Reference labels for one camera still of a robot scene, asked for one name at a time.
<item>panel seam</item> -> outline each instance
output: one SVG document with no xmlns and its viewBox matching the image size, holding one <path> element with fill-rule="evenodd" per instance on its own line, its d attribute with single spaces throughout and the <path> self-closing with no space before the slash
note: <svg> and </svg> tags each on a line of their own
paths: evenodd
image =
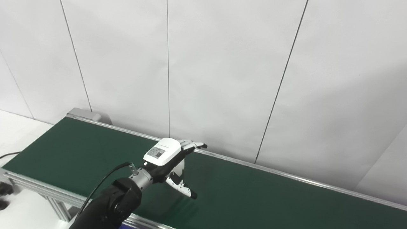
<svg viewBox="0 0 407 229">
<path fill-rule="evenodd" d="M 76 53 L 74 41 L 73 41 L 73 39 L 72 39 L 71 30 L 69 29 L 68 20 L 66 19 L 65 9 L 63 8 L 62 0 L 59 0 L 59 2 L 61 3 L 61 8 L 62 8 L 63 17 L 64 17 L 64 19 L 65 19 L 66 27 L 68 28 L 68 34 L 69 34 L 69 38 L 71 39 L 72 48 L 74 49 L 75 59 L 76 59 L 76 62 L 77 62 L 77 64 L 78 64 L 79 74 L 81 75 L 83 88 L 85 89 L 86 98 L 87 98 L 88 104 L 89 104 L 89 109 L 90 109 L 90 111 L 92 111 L 92 106 L 90 105 L 90 100 L 89 100 L 88 91 L 86 90 L 86 85 L 85 85 L 85 81 L 83 80 L 83 75 L 82 75 L 81 66 L 79 65 L 79 60 L 78 60 L 78 56 L 77 56 L 77 53 Z"/>
<path fill-rule="evenodd" d="M 400 130 L 400 132 L 396 135 L 396 137 L 390 142 L 390 144 L 386 147 L 386 149 L 383 151 L 382 154 L 380 154 L 380 156 L 377 158 L 377 160 L 370 166 L 370 168 L 367 170 L 367 172 L 365 173 L 365 175 L 359 180 L 359 182 L 355 185 L 355 187 L 353 187 L 352 190 L 355 190 L 357 188 L 357 186 L 360 184 L 360 182 L 362 182 L 362 180 L 365 178 L 365 176 L 372 170 L 373 166 L 379 161 L 379 159 L 384 155 L 384 153 L 387 151 L 387 149 L 392 145 L 392 143 L 394 142 L 394 140 L 396 140 L 396 138 L 400 135 L 400 133 L 404 130 L 404 128 L 407 127 L 407 124 Z"/>
<path fill-rule="evenodd" d="M 6 65 L 7 65 L 7 68 L 9 69 L 9 72 L 10 72 L 11 76 L 13 77 L 14 83 L 17 85 L 17 88 L 18 88 L 18 90 L 20 91 L 21 96 L 23 97 L 24 103 L 26 104 L 26 106 L 27 106 L 27 108 L 28 108 L 28 111 L 29 111 L 30 114 L 31 114 L 31 117 L 33 117 L 33 119 L 35 119 L 33 113 L 31 112 L 31 109 L 30 109 L 30 107 L 28 106 L 28 103 L 27 103 L 27 101 L 26 101 L 26 99 L 25 99 L 25 97 L 24 97 L 24 95 L 23 95 L 23 92 L 21 91 L 20 86 L 18 85 L 17 80 L 15 79 L 14 74 L 13 74 L 13 72 L 11 71 L 11 68 L 10 68 L 9 64 L 7 63 L 7 60 L 6 60 L 6 58 L 4 57 L 3 52 L 1 51 L 1 49 L 0 49 L 0 53 L 1 53 L 1 56 L 3 57 L 3 59 L 4 59 L 4 62 L 5 62 Z"/>
<path fill-rule="evenodd" d="M 304 18 L 304 14 L 305 14 L 305 10 L 306 10 L 307 5 L 308 5 L 308 0 L 305 2 L 304 10 L 302 11 L 300 23 L 298 24 L 297 32 L 295 33 L 295 36 L 294 36 L 293 44 L 292 44 L 292 46 L 291 46 L 291 50 L 290 50 L 290 53 L 289 53 L 289 55 L 288 55 L 287 62 L 286 62 L 286 64 L 285 64 L 284 71 L 283 71 L 282 76 L 281 76 L 280 85 L 278 86 L 277 93 L 276 93 L 276 97 L 274 98 L 273 106 L 271 107 L 269 119 L 267 120 L 266 128 L 265 128 L 265 130 L 264 130 L 263 137 L 262 137 L 262 139 L 261 139 L 260 146 L 259 146 L 259 148 L 258 148 L 258 152 L 257 152 L 257 155 L 256 155 L 256 159 L 254 160 L 254 163 L 257 162 L 257 158 L 258 158 L 258 156 L 259 156 L 259 154 L 260 154 L 260 149 L 261 149 L 261 146 L 262 146 L 263 141 L 264 141 L 264 137 L 265 137 L 266 132 L 267 132 L 267 127 L 269 126 L 269 123 L 270 123 L 271 114 L 273 113 L 274 106 L 276 105 L 277 96 L 278 96 L 278 93 L 280 92 L 281 84 L 282 84 L 282 81 L 283 81 L 283 79 L 284 79 L 285 72 L 287 71 L 287 66 L 288 66 L 288 63 L 289 63 L 289 61 L 290 61 L 290 57 L 291 57 L 291 54 L 292 54 L 292 52 L 293 52 L 293 49 L 294 49 L 294 45 L 295 45 L 295 41 L 296 41 L 297 36 L 298 36 L 298 32 L 300 31 L 302 19 Z"/>
<path fill-rule="evenodd" d="M 168 28 L 168 0 L 167 0 L 167 69 L 168 69 L 168 137 L 171 137 L 171 117 L 170 117 L 170 46 L 169 46 L 169 28 Z"/>
</svg>

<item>white wall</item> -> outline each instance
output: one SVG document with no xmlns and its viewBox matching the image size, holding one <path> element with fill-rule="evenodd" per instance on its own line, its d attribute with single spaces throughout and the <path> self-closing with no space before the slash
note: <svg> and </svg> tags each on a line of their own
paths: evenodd
<svg viewBox="0 0 407 229">
<path fill-rule="evenodd" d="M 406 203 L 405 149 L 388 147 L 407 124 L 401 1 L 308 3 L 258 154 L 305 2 L 3 0 L 0 110 L 55 123 L 92 108 Z"/>
<path fill-rule="evenodd" d="M 59 1 L 2 0 L 0 50 L 35 119 L 89 109 Z"/>
<path fill-rule="evenodd" d="M 259 165 L 358 184 L 407 124 L 406 9 L 399 1 L 309 2 Z"/>
<path fill-rule="evenodd" d="M 15 83 L 3 55 L 0 53 L 0 109 L 33 118 L 21 92 Z"/>
<path fill-rule="evenodd" d="M 393 140 L 355 191 L 407 205 L 407 126 Z"/>
<path fill-rule="evenodd" d="M 63 0 L 92 110 L 168 137 L 166 0 Z"/>
<path fill-rule="evenodd" d="M 254 163 L 305 1 L 170 0 L 170 131 Z"/>
</svg>

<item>cable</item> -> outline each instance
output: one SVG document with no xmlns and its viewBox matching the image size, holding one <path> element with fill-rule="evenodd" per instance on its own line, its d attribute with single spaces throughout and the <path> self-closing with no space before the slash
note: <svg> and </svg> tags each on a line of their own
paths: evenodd
<svg viewBox="0 0 407 229">
<path fill-rule="evenodd" d="M 3 156 L 0 156 L 0 159 L 2 159 L 2 158 L 5 157 L 5 156 L 9 156 L 9 155 L 13 155 L 13 154 L 18 154 L 18 153 L 21 153 L 21 151 L 14 152 L 14 153 L 9 153 L 9 154 L 4 154 Z"/>
<path fill-rule="evenodd" d="M 83 203 L 81 209 L 79 210 L 79 212 L 78 212 L 78 214 L 77 214 L 76 219 L 77 219 L 78 216 L 83 212 L 83 210 L 85 209 L 86 205 L 88 204 L 90 198 L 91 198 L 92 195 L 95 193 L 95 191 L 99 188 L 99 186 L 103 183 L 103 181 L 105 181 L 106 178 L 107 178 L 108 176 L 110 176 L 114 171 L 116 171 L 116 170 L 118 170 L 118 169 L 120 169 L 120 168 L 129 166 L 129 165 L 131 165 L 130 162 L 125 162 L 125 163 L 123 163 L 123 164 L 120 164 L 120 165 L 116 166 L 114 169 L 112 169 L 108 174 L 106 174 L 105 177 L 103 177 L 103 179 L 102 179 L 102 180 L 99 182 L 99 184 L 93 189 L 93 191 L 90 193 L 90 195 L 88 196 L 88 198 L 87 198 L 87 199 L 85 200 L 85 202 Z"/>
</svg>

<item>white floor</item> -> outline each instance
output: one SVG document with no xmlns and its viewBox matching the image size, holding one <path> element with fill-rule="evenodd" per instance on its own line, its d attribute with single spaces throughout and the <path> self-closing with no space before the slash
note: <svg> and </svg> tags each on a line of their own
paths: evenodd
<svg viewBox="0 0 407 229">
<path fill-rule="evenodd" d="M 0 156 L 21 151 L 52 125 L 0 110 Z M 14 157 L 0 159 L 0 167 Z M 48 201 L 35 192 L 23 189 L 0 197 L 9 206 L 0 211 L 0 228 L 67 229 L 70 223 L 58 219 Z"/>
</svg>

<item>robotic finger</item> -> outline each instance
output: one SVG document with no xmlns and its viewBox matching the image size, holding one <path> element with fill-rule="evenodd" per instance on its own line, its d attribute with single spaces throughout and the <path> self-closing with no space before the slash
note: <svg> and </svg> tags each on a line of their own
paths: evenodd
<svg viewBox="0 0 407 229">
<path fill-rule="evenodd" d="M 184 180 L 182 180 L 175 172 L 171 172 L 165 182 L 187 197 L 191 197 L 192 199 L 196 199 L 198 197 L 198 194 L 192 191 Z"/>
</svg>

